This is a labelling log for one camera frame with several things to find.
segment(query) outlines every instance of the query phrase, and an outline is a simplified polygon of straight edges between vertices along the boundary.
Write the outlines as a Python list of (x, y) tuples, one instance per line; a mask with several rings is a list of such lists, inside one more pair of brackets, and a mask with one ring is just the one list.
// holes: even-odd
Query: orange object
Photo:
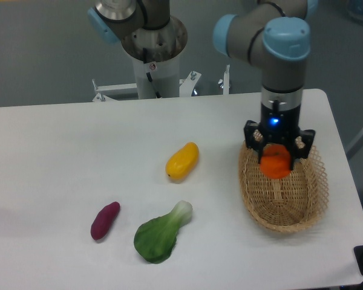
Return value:
[(285, 146), (274, 144), (264, 150), (260, 170), (269, 178), (284, 178), (290, 174), (290, 161), (291, 156)]

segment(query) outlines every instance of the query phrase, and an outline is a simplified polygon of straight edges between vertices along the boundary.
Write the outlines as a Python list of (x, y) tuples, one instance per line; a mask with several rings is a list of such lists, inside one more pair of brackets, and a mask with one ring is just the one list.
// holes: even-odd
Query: metal bracket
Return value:
[[(186, 79), (181, 79), (179, 83), (179, 96), (192, 96), (195, 86), (199, 81), (200, 77), (201, 74), (199, 72), (191, 71)], [(94, 92), (96, 93), (96, 96), (93, 98), (93, 102), (116, 101), (121, 95), (137, 93), (137, 85), (135, 83), (128, 83), (124, 85), (97, 86), (96, 80), (93, 79), (92, 82), (94, 86)], [(116, 96), (116, 99), (110, 98), (107, 95)]]
[(347, 159), (351, 159), (360, 148), (363, 146), (363, 128), (359, 131), (358, 134), (352, 139), (352, 141), (348, 144), (345, 155), (347, 156)]

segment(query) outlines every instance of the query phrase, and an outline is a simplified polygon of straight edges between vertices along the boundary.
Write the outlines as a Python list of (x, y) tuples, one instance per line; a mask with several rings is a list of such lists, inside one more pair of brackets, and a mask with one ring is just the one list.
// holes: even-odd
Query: toy sweet potato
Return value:
[(104, 207), (97, 214), (96, 219), (91, 225), (91, 237), (94, 240), (100, 240), (105, 237), (119, 212), (120, 204), (116, 201)]

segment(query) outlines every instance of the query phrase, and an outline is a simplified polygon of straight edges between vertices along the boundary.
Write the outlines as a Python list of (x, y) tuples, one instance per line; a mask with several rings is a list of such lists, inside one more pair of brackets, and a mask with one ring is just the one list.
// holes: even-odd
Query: white table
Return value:
[[(0, 289), (296, 289), (359, 283), (353, 247), (363, 212), (326, 95), (304, 91), (300, 126), (315, 129), (330, 203), (311, 229), (281, 236), (243, 205), (237, 161), (260, 94), (0, 108)], [(165, 163), (186, 142), (198, 166), (181, 184)], [(194, 217), (172, 256), (142, 260), (144, 222), (189, 201)], [(121, 212), (96, 243), (106, 204)]]

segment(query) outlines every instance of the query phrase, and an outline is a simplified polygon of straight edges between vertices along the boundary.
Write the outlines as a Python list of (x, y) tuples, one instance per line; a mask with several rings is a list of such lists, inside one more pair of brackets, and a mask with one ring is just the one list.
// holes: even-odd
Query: green leaf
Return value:
[(134, 236), (134, 248), (150, 263), (161, 263), (171, 256), (179, 228), (189, 222), (192, 205), (180, 201), (164, 216), (142, 224)]

